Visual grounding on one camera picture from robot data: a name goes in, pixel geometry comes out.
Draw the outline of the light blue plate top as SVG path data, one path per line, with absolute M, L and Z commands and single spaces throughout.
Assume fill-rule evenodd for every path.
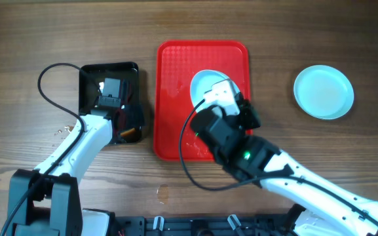
M 229 79 L 229 76 L 226 74 L 210 69 L 199 71 L 192 78 L 190 84 L 190 98 L 193 107 L 205 99 L 204 103 L 202 103 L 196 109 L 196 112 L 206 109 L 212 104 L 216 104 L 216 102 L 219 100 L 219 96 L 216 96 L 216 94 L 212 91 L 212 86 L 227 79 Z

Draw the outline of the light blue plate bottom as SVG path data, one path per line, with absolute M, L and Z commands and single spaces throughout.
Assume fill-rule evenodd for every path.
M 317 119 L 322 119 L 322 120 L 334 120 L 338 119 L 341 117 L 346 116 L 349 113 L 349 110 L 339 110 L 334 113 L 327 113 L 327 114 L 313 114 L 312 116 L 317 118 Z

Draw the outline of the green orange sponge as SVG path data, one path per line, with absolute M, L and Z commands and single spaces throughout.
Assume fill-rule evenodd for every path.
M 131 129 L 122 131 L 120 133 L 120 136 L 122 138 L 128 138 L 129 136 L 132 136 L 135 132 L 136 132 L 136 129 L 135 128 L 131 128 Z

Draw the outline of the light blue plate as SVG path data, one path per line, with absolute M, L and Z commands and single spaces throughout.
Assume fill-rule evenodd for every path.
M 334 113 L 327 113 L 327 114 L 313 114 L 312 116 L 317 118 L 317 119 L 322 119 L 322 120 L 334 120 L 338 119 L 341 117 L 346 116 L 349 113 L 349 110 L 339 110 Z
M 293 95 L 298 106 L 310 116 L 350 111 L 354 103 L 354 89 L 347 76 L 325 65 L 302 70 L 295 78 Z
M 219 96 L 216 96 L 216 94 L 212 91 L 212 86 L 227 79 L 229 79 L 229 76 L 226 74 L 210 69 L 199 71 L 192 78 L 190 84 L 190 98 L 193 107 L 205 99 L 204 103 L 202 103 L 196 109 L 196 112 L 206 109 L 212 104 L 216 104 L 216 102 L 219 100 Z

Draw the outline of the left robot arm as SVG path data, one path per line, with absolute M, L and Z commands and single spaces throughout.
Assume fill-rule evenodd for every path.
M 141 105 L 96 109 L 77 116 L 72 133 L 33 170 L 10 179 L 2 235 L 116 235 L 115 213 L 81 206 L 79 184 L 97 154 L 145 124 Z

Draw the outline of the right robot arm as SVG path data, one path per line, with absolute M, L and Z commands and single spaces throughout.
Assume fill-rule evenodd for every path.
M 206 144 L 214 161 L 236 183 L 229 190 L 254 184 L 296 203 L 285 227 L 296 235 L 378 235 L 378 202 L 359 197 L 299 164 L 268 140 L 248 135 L 260 126 L 249 101 L 235 102 L 237 114 L 222 105 L 199 102 L 184 122 Z

